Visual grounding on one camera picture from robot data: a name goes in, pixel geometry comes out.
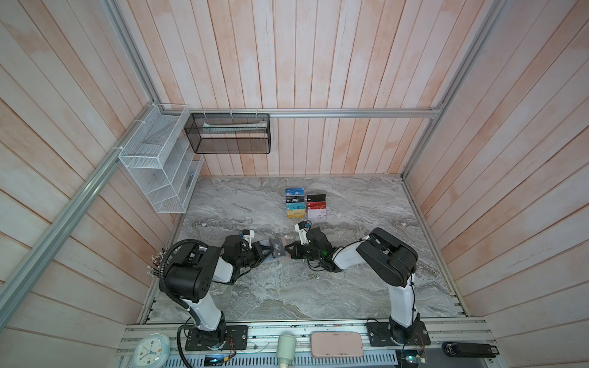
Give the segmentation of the dark grey credit card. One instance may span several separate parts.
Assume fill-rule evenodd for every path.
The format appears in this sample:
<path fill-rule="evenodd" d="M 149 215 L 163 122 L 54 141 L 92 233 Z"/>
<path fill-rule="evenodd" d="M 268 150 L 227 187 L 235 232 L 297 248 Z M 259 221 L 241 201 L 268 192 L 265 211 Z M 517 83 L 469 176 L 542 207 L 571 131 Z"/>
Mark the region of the dark grey credit card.
<path fill-rule="evenodd" d="M 280 259 L 287 255 L 287 251 L 285 251 L 285 239 L 284 238 L 274 238 L 269 240 L 269 244 L 273 247 L 272 256 L 274 259 Z"/>

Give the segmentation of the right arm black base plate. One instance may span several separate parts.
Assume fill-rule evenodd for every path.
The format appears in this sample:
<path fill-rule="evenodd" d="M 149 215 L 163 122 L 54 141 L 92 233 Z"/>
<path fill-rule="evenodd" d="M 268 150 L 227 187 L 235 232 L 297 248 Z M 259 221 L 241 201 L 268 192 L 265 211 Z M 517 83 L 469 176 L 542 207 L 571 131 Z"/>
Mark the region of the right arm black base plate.
<path fill-rule="evenodd" d="M 366 328 L 372 347 L 390 347 L 394 345 L 429 346 L 431 339 L 425 323 L 417 318 L 413 325 L 404 328 L 393 320 L 381 322 L 374 318 L 366 321 Z"/>

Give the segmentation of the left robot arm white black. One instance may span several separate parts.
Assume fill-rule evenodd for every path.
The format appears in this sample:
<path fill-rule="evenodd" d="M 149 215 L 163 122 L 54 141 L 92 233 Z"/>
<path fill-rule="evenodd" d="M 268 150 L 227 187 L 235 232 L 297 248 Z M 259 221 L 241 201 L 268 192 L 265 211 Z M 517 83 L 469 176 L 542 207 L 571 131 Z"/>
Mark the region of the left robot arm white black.
<path fill-rule="evenodd" d="M 224 345 L 225 316 L 213 301 L 211 284 L 234 285 L 272 253 L 270 245 L 252 242 L 245 233 L 227 236 L 219 247 L 185 239 L 168 248 L 158 270 L 159 287 L 194 320 L 188 337 L 210 350 Z"/>

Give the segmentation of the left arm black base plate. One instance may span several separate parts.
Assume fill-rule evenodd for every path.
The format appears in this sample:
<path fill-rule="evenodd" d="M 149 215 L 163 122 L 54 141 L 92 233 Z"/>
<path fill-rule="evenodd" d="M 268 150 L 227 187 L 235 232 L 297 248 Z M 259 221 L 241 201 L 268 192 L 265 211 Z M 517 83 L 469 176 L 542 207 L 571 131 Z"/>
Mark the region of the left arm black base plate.
<path fill-rule="evenodd" d="M 216 331 L 202 331 L 198 328 L 189 328 L 185 343 L 186 351 L 243 351 L 247 348 L 248 326 L 229 325 L 224 331 L 219 328 Z"/>

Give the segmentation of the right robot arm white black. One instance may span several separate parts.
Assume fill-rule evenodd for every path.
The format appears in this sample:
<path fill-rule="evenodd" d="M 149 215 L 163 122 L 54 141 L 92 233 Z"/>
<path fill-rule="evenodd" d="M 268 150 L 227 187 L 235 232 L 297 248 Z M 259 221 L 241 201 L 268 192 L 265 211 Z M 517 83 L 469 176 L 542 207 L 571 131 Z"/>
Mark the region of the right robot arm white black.
<path fill-rule="evenodd" d="M 388 329 L 393 341 L 407 344 L 420 323 L 415 307 L 414 274 L 419 256 L 408 244 L 382 228 L 349 245 L 335 248 L 319 227 L 297 224 L 299 240 L 285 246 L 292 259 L 304 259 L 313 271 L 339 273 L 368 265 L 388 285 L 391 302 Z"/>

